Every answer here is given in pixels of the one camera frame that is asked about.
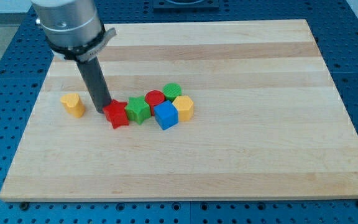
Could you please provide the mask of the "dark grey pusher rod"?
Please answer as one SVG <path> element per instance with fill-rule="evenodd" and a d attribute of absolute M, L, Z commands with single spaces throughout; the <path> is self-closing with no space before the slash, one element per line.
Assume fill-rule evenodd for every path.
<path fill-rule="evenodd" d="M 112 99 L 98 58 L 76 64 L 96 111 L 104 113 L 103 108 L 109 105 Z"/>

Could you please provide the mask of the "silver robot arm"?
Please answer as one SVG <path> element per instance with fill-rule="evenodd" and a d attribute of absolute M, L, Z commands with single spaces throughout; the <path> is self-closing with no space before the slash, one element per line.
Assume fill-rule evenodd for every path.
<path fill-rule="evenodd" d="M 52 52 L 76 62 L 96 111 L 110 104 L 112 98 L 105 81 L 98 54 L 117 35 L 106 29 L 93 0 L 31 0 Z"/>

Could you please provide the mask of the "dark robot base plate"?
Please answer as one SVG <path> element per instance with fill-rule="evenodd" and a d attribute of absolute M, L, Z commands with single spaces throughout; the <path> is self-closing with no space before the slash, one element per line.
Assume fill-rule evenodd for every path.
<path fill-rule="evenodd" d="M 219 0 L 153 0 L 153 11 L 218 9 Z"/>

